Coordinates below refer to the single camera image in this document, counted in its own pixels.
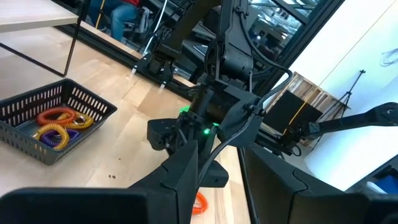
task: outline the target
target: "orange object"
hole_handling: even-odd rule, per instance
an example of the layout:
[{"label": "orange object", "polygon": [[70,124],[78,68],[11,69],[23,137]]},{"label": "orange object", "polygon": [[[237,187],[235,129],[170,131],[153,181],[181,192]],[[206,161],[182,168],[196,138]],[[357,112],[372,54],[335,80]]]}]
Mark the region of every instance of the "orange object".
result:
[{"label": "orange object", "polygon": [[197,193],[196,201],[200,204],[200,207],[193,206],[192,215],[200,215],[207,210],[208,204],[205,196],[200,192]]},{"label": "orange object", "polygon": [[[67,114],[69,114],[69,117],[67,117],[65,119],[47,119],[46,118],[48,115],[57,114],[57,113],[67,113]],[[37,122],[39,124],[41,124],[41,125],[45,125],[45,124],[60,124],[60,125],[70,124],[75,119],[76,119],[75,111],[73,111],[70,108],[64,107],[64,106],[48,109],[46,111],[41,112],[37,116]]]}]

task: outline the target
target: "wooden tabletop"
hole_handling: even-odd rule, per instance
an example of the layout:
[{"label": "wooden tabletop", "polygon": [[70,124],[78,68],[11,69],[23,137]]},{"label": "wooden tabletop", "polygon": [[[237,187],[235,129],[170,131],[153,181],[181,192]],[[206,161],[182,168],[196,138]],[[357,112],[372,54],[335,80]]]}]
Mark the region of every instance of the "wooden tabletop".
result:
[{"label": "wooden tabletop", "polygon": [[[71,41],[51,27],[0,34],[0,42],[59,70]],[[0,74],[0,100],[60,79],[3,49]],[[0,195],[31,186],[124,188],[166,160],[167,153],[153,150],[146,139],[147,121],[176,118],[190,102],[138,74],[131,77],[130,68],[80,42],[68,78],[110,101],[117,112],[53,166],[0,142]],[[250,223],[236,149],[226,148],[217,160],[228,171],[229,181],[222,189],[200,189],[209,207],[192,223]]]},{"label": "wooden tabletop", "polygon": [[0,0],[0,32],[72,24],[77,18],[51,0]]}]

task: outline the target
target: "jeans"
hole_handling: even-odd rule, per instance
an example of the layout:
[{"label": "jeans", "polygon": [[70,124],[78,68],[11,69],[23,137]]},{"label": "jeans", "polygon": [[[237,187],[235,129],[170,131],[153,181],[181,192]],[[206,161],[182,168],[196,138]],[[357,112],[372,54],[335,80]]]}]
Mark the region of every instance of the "jeans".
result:
[{"label": "jeans", "polygon": [[[90,16],[94,26],[97,23],[102,1],[103,0],[91,0],[90,7],[88,9],[88,15]],[[105,0],[103,11],[111,18],[111,36],[118,41],[122,40],[124,23],[135,22],[135,19],[138,16],[137,7],[122,0]],[[104,27],[103,16],[101,16],[99,24],[99,28],[102,27]]]}]

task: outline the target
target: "red shirt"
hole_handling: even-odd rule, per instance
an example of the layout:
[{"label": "red shirt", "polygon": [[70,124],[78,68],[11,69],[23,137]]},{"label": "red shirt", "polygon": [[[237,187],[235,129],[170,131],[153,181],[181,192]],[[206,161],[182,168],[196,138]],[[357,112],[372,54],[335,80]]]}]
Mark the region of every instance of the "red shirt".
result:
[{"label": "red shirt", "polygon": [[123,0],[123,1],[138,6],[140,0]]}]

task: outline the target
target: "chair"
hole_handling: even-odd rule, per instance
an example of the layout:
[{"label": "chair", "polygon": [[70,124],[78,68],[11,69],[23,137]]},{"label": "chair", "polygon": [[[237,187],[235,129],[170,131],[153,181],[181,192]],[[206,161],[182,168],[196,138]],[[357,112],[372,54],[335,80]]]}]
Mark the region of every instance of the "chair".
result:
[{"label": "chair", "polygon": [[[141,3],[137,6],[137,8],[138,8],[139,11],[138,11],[138,15],[137,15],[137,17],[135,18],[135,20],[132,21],[132,22],[125,22],[125,23],[124,23],[124,25],[125,25],[124,33],[129,33],[128,37],[126,37],[125,35],[123,35],[123,36],[125,36],[125,37],[127,38],[126,45],[127,45],[127,43],[129,42],[130,38],[133,37],[133,35],[134,35],[135,33],[141,34],[141,33],[143,33],[143,32],[146,31],[146,30],[144,30],[143,32],[141,32],[141,31],[139,30],[140,21],[141,21],[141,19],[142,19],[142,15],[143,15],[144,12],[145,12],[145,9],[141,6]],[[109,27],[109,25],[111,24],[111,18],[105,14],[105,12],[103,11],[103,9],[101,9],[101,10],[99,11],[99,13],[101,14],[101,17],[105,19],[105,21],[106,21],[106,27]]]}]

